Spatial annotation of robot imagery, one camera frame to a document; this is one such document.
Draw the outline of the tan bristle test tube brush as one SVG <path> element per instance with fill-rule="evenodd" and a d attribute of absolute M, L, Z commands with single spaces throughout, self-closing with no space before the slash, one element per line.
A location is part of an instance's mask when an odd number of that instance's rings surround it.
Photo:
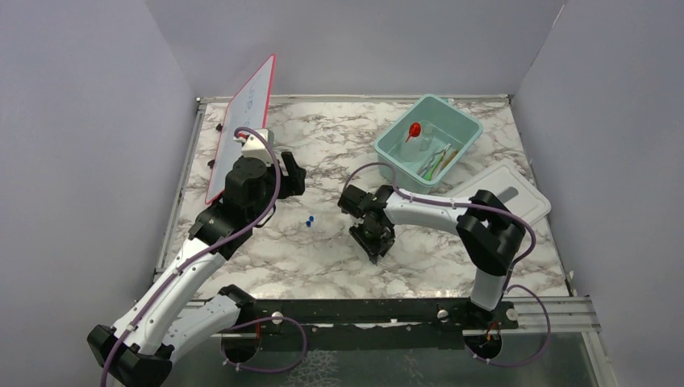
<path fill-rule="evenodd" d="M 448 156 L 446 156 L 440 165 L 441 169 L 445 170 L 446 167 L 448 166 L 448 164 L 458 155 L 458 153 L 459 153 L 459 151 L 456 150 L 456 151 L 451 152 Z"/>

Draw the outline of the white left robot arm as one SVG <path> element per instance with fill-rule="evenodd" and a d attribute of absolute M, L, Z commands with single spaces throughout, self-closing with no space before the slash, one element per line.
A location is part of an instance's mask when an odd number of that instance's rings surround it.
<path fill-rule="evenodd" d="M 242 156 L 225 177 L 223 196 L 201 212 L 173 263 L 113 325 L 97 325 L 87 342 L 102 366 L 101 385 L 160 386 L 194 347 L 225 328 L 243 331 L 254 300 L 234 285 L 181 317 L 198 288 L 262 227 L 278 199 L 301 196 L 307 172 L 292 152 L 271 165 Z"/>

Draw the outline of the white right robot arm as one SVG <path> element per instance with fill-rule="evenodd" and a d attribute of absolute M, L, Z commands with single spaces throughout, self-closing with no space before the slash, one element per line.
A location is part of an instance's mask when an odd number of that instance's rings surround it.
<path fill-rule="evenodd" d="M 393 247 L 396 226 L 424 227 L 458 236 L 477 268 L 465 317 L 477 328 L 487 327 L 497 318 L 509 270 L 528 230 L 496 195 L 480 189 L 459 202 L 391 185 L 373 193 L 348 185 L 337 206 L 358 221 L 349 233 L 372 263 Z"/>

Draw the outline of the red yellow green stick bundle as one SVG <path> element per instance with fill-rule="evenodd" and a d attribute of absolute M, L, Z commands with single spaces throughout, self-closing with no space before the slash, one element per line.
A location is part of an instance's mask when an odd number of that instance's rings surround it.
<path fill-rule="evenodd" d="M 436 177 L 440 174 L 440 172 L 445 168 L 445 166 L 449 163 L 450 161 L 450 156 L 447 153 L 444 153 L 442 157 L 438 160 L 438 163 L 433 166 L 433 168 L 428 172 L 426 175 L 426 178 L 429 181 L 433 181 L 436 179 Z"/>

